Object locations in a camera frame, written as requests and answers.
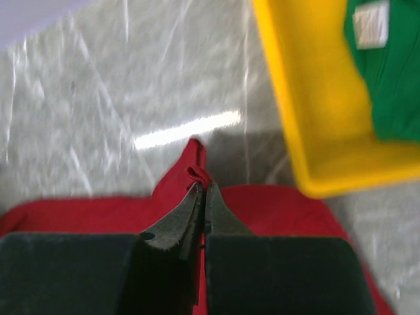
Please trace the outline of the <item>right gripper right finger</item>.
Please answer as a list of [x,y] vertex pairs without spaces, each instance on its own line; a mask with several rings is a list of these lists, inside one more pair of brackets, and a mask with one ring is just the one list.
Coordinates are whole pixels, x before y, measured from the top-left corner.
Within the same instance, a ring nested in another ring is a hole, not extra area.
[[259,236],[208,187],[205,279],[209,314],[376,314],[362,264],[344,239]]

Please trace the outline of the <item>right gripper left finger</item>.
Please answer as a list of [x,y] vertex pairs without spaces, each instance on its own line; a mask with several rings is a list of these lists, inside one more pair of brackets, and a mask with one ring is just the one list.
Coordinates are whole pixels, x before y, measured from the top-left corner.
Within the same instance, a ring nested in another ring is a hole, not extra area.
[[13,232],[1,239],[2,314],[191,314],[198,302],[200,183],[138,234]]

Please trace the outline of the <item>dark red t-shirt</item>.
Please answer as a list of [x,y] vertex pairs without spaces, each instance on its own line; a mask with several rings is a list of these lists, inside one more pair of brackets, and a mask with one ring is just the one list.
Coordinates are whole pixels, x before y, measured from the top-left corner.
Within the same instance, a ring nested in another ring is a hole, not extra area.
[[[209,314],[205,279],[205,206],[208,187],[216,182],[205,170],[205,162],[205,148],[198,140],[191,139],[151,196],[41,199],[24,203],[1,217],[1,239],[13,232],[138,234],[173,210],[192,185],[200,183],[205,199],[199,244],[199,295],[191,314]],[[220,188],[220,192],[226,206],[256,235],[338,237],[354,249],[329,208],[322,201],[310,199],[295,188],[241,185]],[[376,314],[392,314],[392,307],[377,288],[368,268],[360,262],[373,295]]]

